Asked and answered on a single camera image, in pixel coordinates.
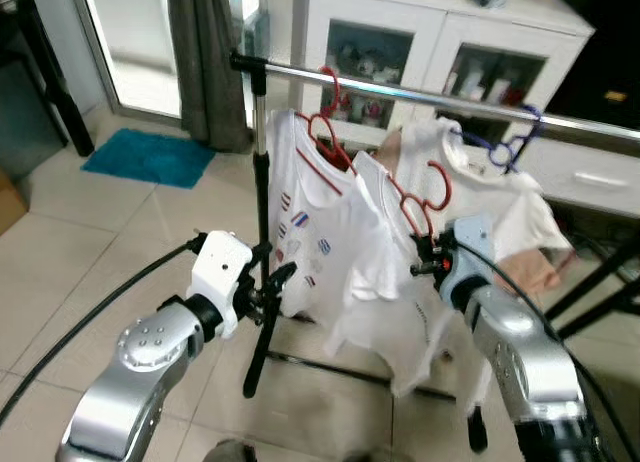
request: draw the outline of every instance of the metal rail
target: metal rail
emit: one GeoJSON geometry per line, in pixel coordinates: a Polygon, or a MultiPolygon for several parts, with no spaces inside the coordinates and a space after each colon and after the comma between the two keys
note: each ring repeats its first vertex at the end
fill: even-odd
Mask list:
{"type": "MultiPolygon", "coordinates": [[[[267,75],[297,79],[320,85],[333,85],[333,78],[331,76],[315,70],[277,64],[264,59],[239,54],[231,55],[231,63],[238,70],[245,72],[253,73],[254,71],[261,71],[267,75]]],[[[537,118],[531,112],[514,107],[474,102],[459,97],[406,89],[392,84],[376,84],[356,78],[338,77],[338,82],[340,83],[340,87],[344,89],[365,95],[373,94],[382,99],[430,105],[439,109],[446,109],[450,112],[471,114],[486,119],[503,120],[507,122],[532,124],[537,121],[537,118]]],[[[613,137],[615,139],[633,142],[634,145],[640,149],[640,131],[638,130],[551,114],[543,114],[541,122],[544,124],[545,129],[551,129],[554,132],[613,137]]]]}

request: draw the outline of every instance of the cardboard box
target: cardboard box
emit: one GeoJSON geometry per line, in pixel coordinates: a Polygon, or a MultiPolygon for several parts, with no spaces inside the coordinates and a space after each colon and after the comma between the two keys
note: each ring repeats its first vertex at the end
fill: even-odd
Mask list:
{"type": "Polygon", "coordinates": [[[0,234],[27,213],[27,206],[9,178],[0,171],[0,234]]]}

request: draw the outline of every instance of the gray curtain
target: gray curtain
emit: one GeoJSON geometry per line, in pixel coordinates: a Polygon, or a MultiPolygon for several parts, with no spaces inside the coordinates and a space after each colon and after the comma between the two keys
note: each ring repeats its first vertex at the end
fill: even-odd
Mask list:
{"type": "Polygon", "coordinates": [[[235,47],[229,0],[168,0],[182,99],[182,127],[227,152],[250,145],[242,76],[231,69],[235,47]]]}

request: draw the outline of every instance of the blue doormat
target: blue doormat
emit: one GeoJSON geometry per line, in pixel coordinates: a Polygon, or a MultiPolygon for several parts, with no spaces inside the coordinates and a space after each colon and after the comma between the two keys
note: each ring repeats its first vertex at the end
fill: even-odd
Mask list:
{"type": "Polygon", "coordinates": [[[191,189],[214,155],[193,140],[120,129],[82,169],[191,189]]]}

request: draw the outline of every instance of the red hanger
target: red hanger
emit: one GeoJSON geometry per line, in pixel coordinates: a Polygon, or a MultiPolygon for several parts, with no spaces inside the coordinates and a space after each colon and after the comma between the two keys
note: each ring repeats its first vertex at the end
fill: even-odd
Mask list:
{"type": "Polygon", "coordinates": [[[444,187],[445,187],[444,199],[439,204],[435,204],[434,202],[431,202],[428,199],[421,199],[417,195],[412,194],[410,192],[405,192],[405,190],[400,186],[400,184],[398,184],[398,182],[396,182],[396,180],[391,176],[391,174],[387,174],[387,177],[389,178],[393,186],[396,188],[396,190],[400,193],[400,210],[402,210],[402,213],[404,214],[405,218],[409,222],[409,225],[411,226],[411,229],[413,229],[413,232],[421,238],[425,237],[425,235],[422,233],[422,231],[418,227],[418,224],[416,224],[416,221],[413,219],[411,213],[407,210],[406,202],[409,199],[416,202],[420,207],[420,210],[424,214],[424,218],[427,221],[427,230],[428,230],[428,233],[426,234],[426,236],[428,236],[431,239],[431,244],[435,246],[435,234],[433,230],[433,223],[431,222],[431,217],[429,217],[429,214],[427,213],[427,208],[439,212],[443,210],[447,205],[449,205],[449,202],[451,201],[451,178],[449,177],[449,174],[447,173],[445,168],[442,165],[440,165],[438,162],[430,160],[429,162],[427,162],[427,166],[433,167],[438,172],[440,172],[440,175],[442,175],[442,178],[444,179],[444,187]]]}
{"type": "MultiPolygon", "coordinates": [[[[323,66],[320,68],[320,70],[325,74],[333,77],[334,96],[333,96],[333,100],[331,101],[331,105],[329,105],[329,107],[323,107],[319,113],[313,114],[311,117],[307,117],[306,115],[300,112],[296,112],[296,115],[307,121],[307,124],[308,124],[307,134],[309,135],[309,138],[313,140],[313,142],[316,144],[316,148],[318,149],[318,151],[322,153],[322,155],[325,157],[325,159],[329,161],[331,165],[333,165],[334,167],[340,168],[341,170],[343,170],[344,168],[351,169],[354,175],[357,175],[358,173],[353,167],[351,163],[351,159],[349,158],[347,153],[344,151],[342,146],[338,143],[336,139],[336,134],[333,131],[331,122],[329,121],[329,117],[333,115],[333,112],[335,112],[336,108],[338,107],[338,103],[340,101],[340,84],[338,83],[338,77],[336,77],[336,74],[329,67],[323,66]],[[311,133],[311,126],[315,119],[322,120],[327,126],[327,128],[329,129],[329,134],[331,135],[332,150],[329,150],[329,148],[327,148],[326,145],[320,142],[311,133]]],[[[309,167],[311,167],[311,169],[313,169],[313,171],[316,174],[318,174],[318,176],[320,176],[320,178],[322,178],[322,180],[324,180],[327,183],[327,185],[329,185],[338,195],[342,195],[342,191],[338,189],[322,172],[320,172],[320,170],[315,165],[313,165],[313,163],[309,160],[309,158],[305,156],[300,149],[296,148],[296,151],[298,152],[300,157],[302,157],[303,160],[309,165],[309,167]]]]}

